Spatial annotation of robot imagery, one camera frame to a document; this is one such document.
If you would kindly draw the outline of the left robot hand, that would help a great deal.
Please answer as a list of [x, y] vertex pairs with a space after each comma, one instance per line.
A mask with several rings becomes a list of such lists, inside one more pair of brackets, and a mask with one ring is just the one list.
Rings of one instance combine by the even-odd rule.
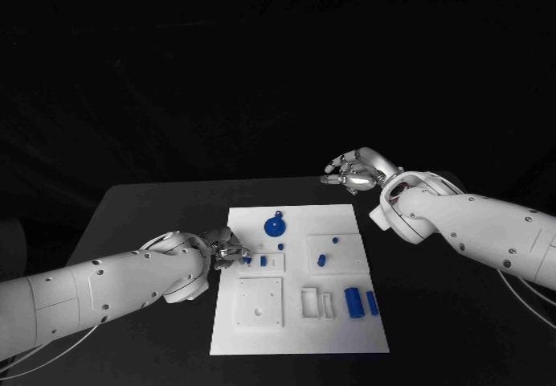
[[215, 259], [215, 270], [228, 269], [235, 263], [243, 265], [251, 261], [251, 250], [243, 245], [230, 226], [210, 230], [201, 238]]

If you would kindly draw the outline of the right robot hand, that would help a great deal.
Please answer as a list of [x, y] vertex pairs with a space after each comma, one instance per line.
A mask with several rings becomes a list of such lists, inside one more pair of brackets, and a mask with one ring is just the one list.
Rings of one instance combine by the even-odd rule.
[[320, 182], [342, 185], [356, 195], [375, 187], [384, 188], [404, 168], [369, 147], [361, 147], [336, 157], [325, 168]]

